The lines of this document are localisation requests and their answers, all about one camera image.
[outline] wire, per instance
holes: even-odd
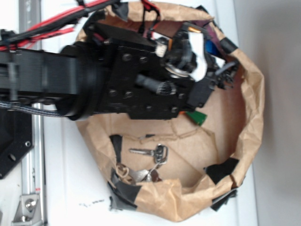
[[[0,101],[0,108],[12,109],[13,106],[11,102]],[[63,115],[60,115],[57,111],[42,110],[26,105],[21,105],[15,110],[19,112],[28,113],[28,114],[37,114],[37,115],[50,116],[50,117],[64,117]]]
[[[118,1],[120,0],[96,0],[86,4],[86,8],[83,6],[78,6],[73,9],[69,9],[55,17],[33,26],[24,33],[20,33],[4,41],[0,41],[0,46],[7,46],[10,43],[16,43],[15,45],[19,47],[19,43],[22,41],[27,41],[26,44],[28,44],[30,43],[28,40],[36,35],[57,31],[68,24],[74,24],[74,21],[77,22],[80,18],[86,16],[87,13],[103,9],[106,6],[114,4]]]

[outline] black bracket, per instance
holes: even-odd
[[[0,179],[3,179],[32,147],[32,116],[0,109]]]

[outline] screw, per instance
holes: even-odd
[[[132,91],[127,91],[125,94],[124,94],[124,98],[132,98],[134,96],[133,92]]]
[[[114,89],[109,90],[109,96],[110,97],[115,97],[115,96],[117,96],[117,94],[118,94],[118,92],[116,90],[114,90]]]
[[[147,105],[146,106],[146,110],[150,112],[152,110],[152,106],[151,105]]]
[[[108,46],[108,45],[110,45],[111,42],[110,42],[110,40],[107,39],[103,43],[104,43],[104,45]]]
[[[126,53],[122,56],[122,60],[125,62],[131,61],[131,59],[132,59],[132,55],[129,53]]]
[[[148,61],[148,58],[147,58],[146,56],[142,56],[142,57],[140,57],[140,59],[139,59],[139,62],[140,62],[141,64],[145,64],[147,61]]]
[[[37,205],[37,202],[34,201],[33,199],[28,199],[25,202],[25,207],[28,209],[29,212],[31,212],[35,208],[36,205]]]
[[[185,98],[185,93],[180,93],[178,97],[180,100],[183,100]]]
[[[95,28],[95,27],[94,27],[94,24],[91,24],[91,25],[89,26],[89,29],[92,30],[92,31],[94,31],[94,28]]]
[[[26,142],[25,142],[25,146],[26,146],[26,147],[30,147],[31,145],[32,145],[32,144],[30,143],[30,141],[26,141]]]
[[[20,221],[21,222],[27,222],[27,221],[29,221],[29,218],[28,218],[28,216],[21,216]]]
[[[171,109],[171,113],[176,113],[177,111],[178,111],[178,107],[173,107],[172,109]]]

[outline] key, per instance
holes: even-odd
[[[134,184],[143,181],[149,174],[149,171],[146,169],[134,171],[129,168],[129,176],[133,179]]]
[[[168,147],[162,144],[158,144],[155,150],[131,148],[129,151],[131,153],[153,156],[156,164],[165,164],[168,158]]]

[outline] paper bag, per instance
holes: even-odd
[[[126,114],[101,114],[78,122],[78,128],[112,191],[112,205],[183,221],[231,196],[239,187],[260,145],[263,130],[264,78],[256,65],[238,49],[200,9],[155,3],[161,21],[157,31],[171,36],[183,21],[204,26],[212,42],[227,58],[240,62],[233,89],[215,89],[205,107],[200,127],[185,115],[159,120],[131,120]],[[111,6],[100,23],[138,30],[143,17],[140,2],[128,5],[127,22]],[[146,12],[146,27],[156,18]],[[78,40],[85,40],[81,31]],[[128,167],[151,169],[153,159],[130,153],[129,148],[169,147],[168,163],[158,171],[160,182],[127,183]]]

